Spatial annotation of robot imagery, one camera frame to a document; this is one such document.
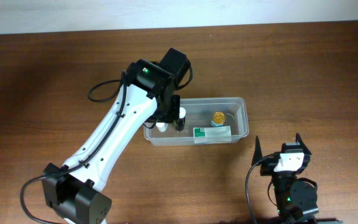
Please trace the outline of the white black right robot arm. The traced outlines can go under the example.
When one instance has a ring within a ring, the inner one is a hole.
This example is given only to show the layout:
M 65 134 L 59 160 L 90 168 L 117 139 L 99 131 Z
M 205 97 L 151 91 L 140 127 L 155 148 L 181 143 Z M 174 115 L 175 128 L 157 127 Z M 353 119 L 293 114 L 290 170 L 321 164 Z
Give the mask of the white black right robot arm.
M 261 176 L 269 176 L 268 187 L 273 187 L 278 216 L 274 223 L 342 223 L 335 218 L 317 219 L 319 212 L 318 185 L 315 181 L 301 177 L 311 161 L 312 153 L 297 133 L 295 142 L 282 144 L 281 150 L 264 156 L 259 138 L 255 139 L 252 163 L 246 175 L 244 188 L 253 223 L 257 223 L 249 196 L 249 179 L 252 171 L 260 167 Z

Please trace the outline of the white green medicine box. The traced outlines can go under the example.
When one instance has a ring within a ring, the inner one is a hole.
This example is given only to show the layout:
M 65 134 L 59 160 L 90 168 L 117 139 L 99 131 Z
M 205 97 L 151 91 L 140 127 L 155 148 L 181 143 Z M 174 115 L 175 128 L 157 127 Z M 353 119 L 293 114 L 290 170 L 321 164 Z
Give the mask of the white green medicine box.
M 212 128 L 193 128 L 195 144 L 221 144 L 231 142 L 231 128 L 220 126 Z

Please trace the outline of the dark bottle white cap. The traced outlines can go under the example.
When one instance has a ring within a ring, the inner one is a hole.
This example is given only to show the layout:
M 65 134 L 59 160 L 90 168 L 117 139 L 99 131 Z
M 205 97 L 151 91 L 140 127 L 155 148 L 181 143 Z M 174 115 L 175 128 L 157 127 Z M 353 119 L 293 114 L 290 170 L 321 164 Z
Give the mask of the dark bottle white cap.
M 186 116 L 186 109 L 184 107 L 180 107 L 179 109 L 179 118 L 175 121 L 175 129 L 177 131 L 183 131 L 185 128 L 185 116 Z

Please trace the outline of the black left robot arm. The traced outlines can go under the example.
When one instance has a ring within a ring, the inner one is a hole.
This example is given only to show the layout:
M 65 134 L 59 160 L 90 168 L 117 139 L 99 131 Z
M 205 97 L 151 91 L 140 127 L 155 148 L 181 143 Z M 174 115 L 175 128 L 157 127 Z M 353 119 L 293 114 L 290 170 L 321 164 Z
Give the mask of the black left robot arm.
M 61 167 L 49 164 L 42 180 L 48 207 L 68 223 L 105 223 L 112 201 L 103 195 L 110 172 L 144 124 L 179 123 L 175 91 L 191 72 L 187 56 L 170 48 L 160 62 L 140 59 L 122 72 L 117 98 L 88 140 Z

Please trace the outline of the small jar gold lid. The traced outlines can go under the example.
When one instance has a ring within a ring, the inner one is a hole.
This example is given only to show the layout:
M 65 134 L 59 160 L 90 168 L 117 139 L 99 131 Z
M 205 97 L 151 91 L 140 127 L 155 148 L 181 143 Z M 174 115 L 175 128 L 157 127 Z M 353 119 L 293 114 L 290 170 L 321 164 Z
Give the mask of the small jar gold lid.
M 226 115 L 223 112 L 217 111 L 213 114 L 211 125 L 213 127 L 223 126 L 226 121 Z

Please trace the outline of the white spray bottle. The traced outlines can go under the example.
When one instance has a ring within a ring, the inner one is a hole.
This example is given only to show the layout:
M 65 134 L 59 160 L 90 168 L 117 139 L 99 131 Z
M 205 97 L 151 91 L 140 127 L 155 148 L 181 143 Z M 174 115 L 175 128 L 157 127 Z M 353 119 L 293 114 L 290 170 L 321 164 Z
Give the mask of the white spray bottle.
M 156 123 L 156 127 L 161 133 L 163 133 L 163 132 L 165 132 L 167 130 L 168 124 L 158 122 L 158 123 Z

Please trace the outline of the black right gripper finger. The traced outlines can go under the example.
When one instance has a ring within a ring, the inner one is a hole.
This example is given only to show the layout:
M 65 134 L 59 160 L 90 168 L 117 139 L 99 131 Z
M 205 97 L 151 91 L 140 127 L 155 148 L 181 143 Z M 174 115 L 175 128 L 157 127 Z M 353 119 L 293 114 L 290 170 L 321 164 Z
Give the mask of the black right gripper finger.
M 303 150 L 303 153 L 305 155 L 311 156 L 312 153 L 310 152 L 310 150 L 307 148 L 307 146 L 305 145 L 305 143 L 303 142 L 301 136 L 299 133 L 296 133 L 296 142 L 300 145 L 300 147 Z
M 262 149 L 260 146 L 260 140 L 259 140 L 259 137 L 256 136 L 255 137 L 255 150 L 254 150 L 254 155 L 252 158 L 251 166 L 258 165 L 258 163 L 260 162 L 260 160 L 262 158 L 263 158 L 263 156 L 262 156 Z

